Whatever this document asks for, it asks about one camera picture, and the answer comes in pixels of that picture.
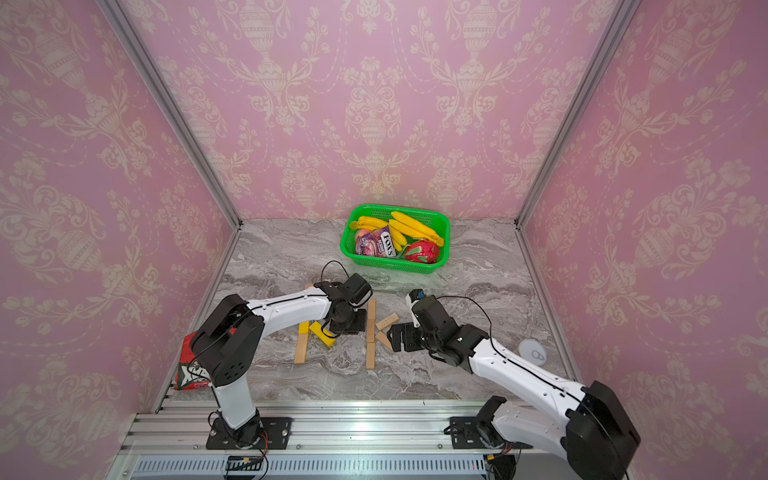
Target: white lid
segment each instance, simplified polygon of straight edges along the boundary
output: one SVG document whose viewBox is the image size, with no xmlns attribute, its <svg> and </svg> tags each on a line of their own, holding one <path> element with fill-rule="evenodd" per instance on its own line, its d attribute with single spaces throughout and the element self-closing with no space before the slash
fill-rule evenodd
<svg viewBox="0 0 768 480">
<path fill-rule="evenodd" d="M 536 366 L 542 366 L 547 362 L 547 349 L 536 340 L 523 340 L 518 346 L 518 352 L 522 358 Z"/>
</svg>

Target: banana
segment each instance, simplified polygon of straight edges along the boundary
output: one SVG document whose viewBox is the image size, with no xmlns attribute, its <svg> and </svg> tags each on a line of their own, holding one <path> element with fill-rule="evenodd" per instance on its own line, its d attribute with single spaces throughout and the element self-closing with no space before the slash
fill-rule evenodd
<svg viewBox="0 0 768 480">
<path fill-rule="evenodd" d="M 402 233 L 400 233 L 400 231 L 399 231 L 399 230 L 397 230 L 396 228 L 394 228 L 392 225 L 390 225 L 390 226 L 389 226 L 389 233 L 392 235 L 392 239 L 393 239 L 393 240 L 394 240 L 396 243 L 399 243 L 399 244 L 400 244 L 400 245 L 402 245 L 402 246 L 405 246 L 405 245 L 407 245 L 407 244 L 408 244 L 408 241 L 407 241 L 407 240 L 406 240 L 406 238 L 403 236 L 403 234 L 402 234 Z"/>
<path fill-rule="evenodd" d="M 428 240 L 431 240 L 435 243 L 437 243 L 438 247 L 442 247 L 445 245 L 445 240 L 443 240 L 437 232 L 435 232 L 433 229 L 427 227 L 425 224 L 419 222 L 415 218 L 411 218 L 408 215 L 402 214 L 397 211 L 393 211 L 391 213 L 392 218 L 397 220 L 400 223 L 403 223 L 407 225 L 408 227 L 411 227 L 413 230 L 416 230 L 417 232 L 420 232 L 422 237 L 426 237 Z"/>
<path fill-rule="evenodd" d="M 381 220 L 380 218 L 374 218 L 374 217 L 360 217 L 357 219 L 358 223 L 364 223 L 365 225 L 374 225 L 376 226 L 376 229 L 384 228 L 386 227 L 386 221 Z"/>
<path fill-rule="evenodd" d="M 361 223 L 361 222 L 352 221 L 352 222 L 349 222 L 349 228 L 351 228 L 352 230 L 360 230 L 360 229 L 371 230 L 373 232 L 374 230 L 378 230 L 381 227 L 377 227 L 376 225 L 372 225 L 370 223 Z"/>
<path fill-rule="evenodd" d="M 408 235 L 409 237 L 416 239 L 416 240 L 423 240 L 427 237 L 418 230 L 409 227 L 408 225 L 405 225 L 404 223 L 400 223 L 399 221 L 392 219 L 389 221 L 389 227 L 394 228 L 395 230 L 399 231 L 400 233 L 403 233 L 405 235 Z"/>
</svg>

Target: damask pattern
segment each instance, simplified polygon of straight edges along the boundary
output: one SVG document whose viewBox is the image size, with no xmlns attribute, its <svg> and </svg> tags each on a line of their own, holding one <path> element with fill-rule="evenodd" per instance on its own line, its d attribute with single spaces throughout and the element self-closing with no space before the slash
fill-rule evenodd
<svg viewBox="0 0 768 480">
<path fill-rule="evenodd" d="M 124 0 L 241 216 L 298 218 L 515 216 L 615 3 Z"/>
<path fill-rule="evenodd" d="M 641 3 L 526 232 L 638 478 L 768 476 L 766 14 Z"/>
<path fill-rule="evenodd" d="M 3 474 L 96 480 L 232 231 L 95 3 L 0 2 L 0 47 Z"/>
</svg>

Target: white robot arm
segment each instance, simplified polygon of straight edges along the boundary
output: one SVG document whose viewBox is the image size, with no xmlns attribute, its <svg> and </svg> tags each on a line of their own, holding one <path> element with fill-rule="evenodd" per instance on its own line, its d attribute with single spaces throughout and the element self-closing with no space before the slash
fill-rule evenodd
<svg viewBox="0 0 768 480">
<path fill-rule="evenodd" d="M 492 397 L 476 417 L 486 444 L 529 444 L 567 459 L 585 479 L 624 476 L 641 439 L 610 388 L 587 387 L 528 362 L 485 331 L 457 324 L 421 290 L 407 295 L 406 304 L 432 358 L 489 379 L 537 410 Z"/>
<path fill-rule="evenodd" d="M 312 320 L 324 320 L 323 328 L 336 335 L 363 331 L 363 306 L 371 293 L 370 285 L 354 274 L 345 283 L 320 282 L 268 300 L 230 295 L 221 301 L 190 347 L 210 374 L 220 407 L 217 421 L 235 446 L 258 445 L 264 431 L 245 377 L 260 339 Z M 406 302 L 430 356 L 490 379 L 535 408 L 491 397 L 476 417 L 486 445 L 523 442 L 566 458 L 582 478 L 621 478 L 640 436 L 607 386 L 594 382 L 588 388 L 533 365 L 485 331 L 457 324 L 434 296 L 421 290 L 413 290 Z"/>
<path fill-rule="evenodd" d="M 320 282 L 308 289 L 268 300 L 225 297 L 190 341 L 200 365 L 208 371 L 227 434 L 241 445 L 252 445 L 262 429 L 253 406 L 245 372 L 259 341 L 277 330 L 325 320 L 332 334 L 365 328 L 362 308 L 371 287 L 355 273 L 345 283 Z"/>
</svg>

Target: plastic basket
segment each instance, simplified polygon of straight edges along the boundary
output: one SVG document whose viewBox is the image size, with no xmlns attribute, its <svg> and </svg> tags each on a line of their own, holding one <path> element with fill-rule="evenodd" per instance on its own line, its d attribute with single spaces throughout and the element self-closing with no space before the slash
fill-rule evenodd
<svg viewBox="0 0 768 480">
<path fill-rule="evenodd" d="M 389 220 L 392 218 L 392 211 L 402 212 L 409 217 L 415 218 L 427 227 L 431 227 L 437 234 L 445 240 L 445 246 L 440 248 L 440 254 L 434 263 L 416 263 L 408 260 L 395 258 L 367 257 L 365 255 L 355 254 L 355 230 L 349 228 L 349 222 L 357 220 L 362 215 L 366 217 L 380 218 Z M 402 270 L 412 273 L 432 273 L 448 261 L 449 244 L 451 240 L 451 222 L 448 218 L 439 213 L 430 210 L 419 210 L 417 208 L 393 207 L 390 205 L 366 204 L 360 205 L 349 215 L 349 219 L 344 226 L 344 234 L 341 236 L 341 253 L 347 255 L 357 265 L 377 266 L 378 268 L 389 268 L 391 270 Z"/>
</svg>

